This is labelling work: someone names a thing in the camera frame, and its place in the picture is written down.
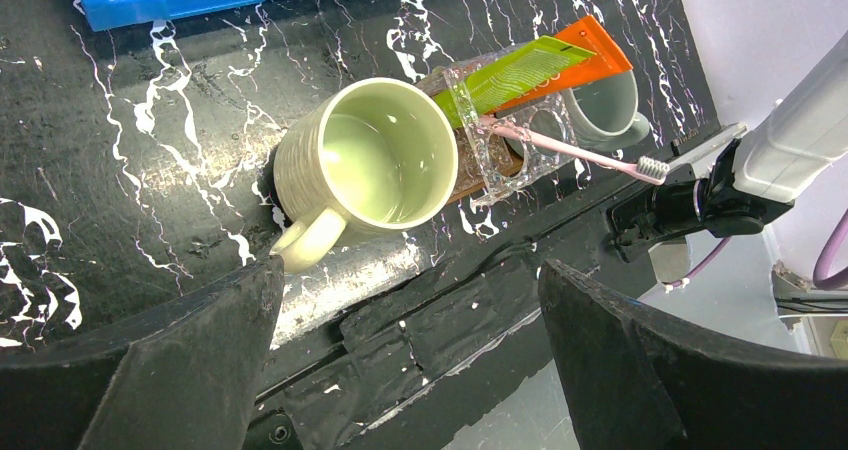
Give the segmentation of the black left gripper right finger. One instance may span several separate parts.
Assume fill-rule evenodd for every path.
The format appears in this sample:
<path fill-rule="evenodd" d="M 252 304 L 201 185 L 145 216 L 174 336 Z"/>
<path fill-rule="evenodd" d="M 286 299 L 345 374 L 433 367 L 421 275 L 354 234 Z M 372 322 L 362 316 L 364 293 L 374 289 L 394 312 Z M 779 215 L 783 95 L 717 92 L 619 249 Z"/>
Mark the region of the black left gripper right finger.
<path fill-rule="evenodd" d="M 847 365 L 727 336 L 556 260 L 538 288 L 583 449 L 843 449 Z"/>

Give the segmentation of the green toothpaste tube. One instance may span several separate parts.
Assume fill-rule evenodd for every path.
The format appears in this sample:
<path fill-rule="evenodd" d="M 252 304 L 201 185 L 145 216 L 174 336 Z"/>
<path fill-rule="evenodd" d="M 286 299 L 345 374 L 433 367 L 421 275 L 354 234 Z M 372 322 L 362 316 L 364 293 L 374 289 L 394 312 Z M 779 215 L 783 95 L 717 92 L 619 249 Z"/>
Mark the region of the green toothpaste tube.
<path fill-rule="evenodd" d="M 481 116 L 519 98 L 562 71 L 591 57 L 591 50 L 542 36 L 497 58 L 433 97 L 453 127 L 462 117 Z"/>

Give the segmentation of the clear plastic holder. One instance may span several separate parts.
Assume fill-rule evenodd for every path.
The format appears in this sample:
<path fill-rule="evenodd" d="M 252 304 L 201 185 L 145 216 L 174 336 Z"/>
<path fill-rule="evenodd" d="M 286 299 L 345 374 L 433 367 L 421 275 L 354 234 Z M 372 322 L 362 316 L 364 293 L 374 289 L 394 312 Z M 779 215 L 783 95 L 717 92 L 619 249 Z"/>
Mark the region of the clear plastic holder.
<path fill-rule="evenodd" d="M 430 97 L 446 91 L 450 86 L 472 72 L 516 50 L 515 45 L 455 62 L 447 67 L 437 66 L 415 86 Z M 552 93 L 542 99 L 506 111 L 499 118 L 503 124 L 512 124 L 545 135 L 551 139 L 576 145 L 564 97 Z M 491 206 L 515 192 L 528 187 L 544 176 L 549 176 L 575 158 L 554 152 L 521 139 L 505 138 L 492 133 L 476 121 L 466 119 L 454 130 L 459 167 L 451 203 L 477 191 L 483 194 L 472 197 L 474 208 Z"/>

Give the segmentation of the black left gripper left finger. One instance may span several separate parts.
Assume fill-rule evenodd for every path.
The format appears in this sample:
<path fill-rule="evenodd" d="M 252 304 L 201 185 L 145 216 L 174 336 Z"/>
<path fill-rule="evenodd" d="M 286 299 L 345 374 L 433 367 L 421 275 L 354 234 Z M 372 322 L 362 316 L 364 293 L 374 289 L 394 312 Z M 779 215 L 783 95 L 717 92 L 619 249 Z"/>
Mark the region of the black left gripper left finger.
<path fill-rule="evenodd" d="M 284 289 L 263 257 L 131 318 L 1 360 L 5 449 L 238 449 Z"/>

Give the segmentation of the light green ceramic mug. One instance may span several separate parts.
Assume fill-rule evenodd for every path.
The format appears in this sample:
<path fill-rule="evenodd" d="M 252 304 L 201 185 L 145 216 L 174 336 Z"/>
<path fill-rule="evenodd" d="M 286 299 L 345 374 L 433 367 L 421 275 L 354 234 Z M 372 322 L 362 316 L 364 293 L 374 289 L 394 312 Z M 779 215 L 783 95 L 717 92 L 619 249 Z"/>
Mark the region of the light green ceramic mug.
<path fill-rule="evenodd" d="M 297 274 L 337 245 L 417 227 L 447 203 L 458 167 L 453 128 L 422 90 L 383 77 L 350 84 L 276 149 L 273 183 L 292 224 L 271 252 Z"/>

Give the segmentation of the orange toothpaste tube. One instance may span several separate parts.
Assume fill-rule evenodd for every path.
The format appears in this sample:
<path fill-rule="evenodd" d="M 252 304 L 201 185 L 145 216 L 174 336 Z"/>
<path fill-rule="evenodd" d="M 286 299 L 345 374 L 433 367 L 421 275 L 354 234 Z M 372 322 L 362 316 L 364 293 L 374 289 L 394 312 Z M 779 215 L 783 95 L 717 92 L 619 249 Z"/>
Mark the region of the orange toothpaste tube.
<path fill-rule="evenodd" d="M 490 111 L 490 114 L 542 98 L 567 88 L 582 86 L 633 69 L 633 65 L 613 38 L 593 15 L 587 15 L 555 35 L 555 38 L 594 53 L 532 90 Z"/>

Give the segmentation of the grey ceramic mug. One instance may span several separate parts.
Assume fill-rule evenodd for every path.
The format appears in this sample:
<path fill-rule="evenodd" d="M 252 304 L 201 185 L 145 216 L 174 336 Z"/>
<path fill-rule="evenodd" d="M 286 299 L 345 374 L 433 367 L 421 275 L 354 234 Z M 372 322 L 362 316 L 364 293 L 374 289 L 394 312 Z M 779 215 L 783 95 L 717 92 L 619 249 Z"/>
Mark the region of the grey ceramic mug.
<path fill-rule="evenodd" d="M 639 143 L 652 130 L 638 112 L 638 87 L 631 71 L 567 88 L 560 95 L 565 112 L 536 113 L 532 131 L 587 150 L 613 152 Z"/>

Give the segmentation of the oval wooden tray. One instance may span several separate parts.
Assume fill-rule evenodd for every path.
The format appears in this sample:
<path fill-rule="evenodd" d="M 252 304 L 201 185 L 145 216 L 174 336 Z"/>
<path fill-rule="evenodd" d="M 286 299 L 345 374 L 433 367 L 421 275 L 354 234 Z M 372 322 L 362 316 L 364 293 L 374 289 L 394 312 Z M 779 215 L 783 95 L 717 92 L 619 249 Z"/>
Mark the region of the oval wooden tray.
<path fill-rule="evenodd" d="M 436 66 L 426 77 L 415 83 L 415 86 L 430 97 L 434 97 L 445 90 L 449 91 L 449 84 L 445 80 L 444 71 L 444 66 Z M 457 142 L 459 167 L 455 186 L 448 203 L 458 203 L 462 198 L 486 188 L 477 159 L 475 143 L 466 134 L 465 125 L 461 124 L 455 128 L 453 133 Z M 518 175 L 524 166 L 524 158 L 510 146 L 511 143 L 515 143 L 515 140 L 505 139 L 494 134 L 488 135 L 489 161 L 493 168 L 506 178 Z"/>

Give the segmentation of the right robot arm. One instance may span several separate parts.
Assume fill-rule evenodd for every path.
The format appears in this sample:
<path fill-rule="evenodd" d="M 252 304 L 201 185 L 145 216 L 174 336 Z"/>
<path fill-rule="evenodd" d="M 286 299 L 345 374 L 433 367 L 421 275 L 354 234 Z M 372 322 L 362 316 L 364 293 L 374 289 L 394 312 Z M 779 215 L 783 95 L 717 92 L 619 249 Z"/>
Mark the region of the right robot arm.
<path fill-rule="evenodd" d="M 656 244 L 706 230 L 753 235 L 847 152 L 847 39 L 841 37 L 752 131 L 722 150 L 708 177 L 649 185 L 608 211 L 612 242 L 634 261 Z"/>

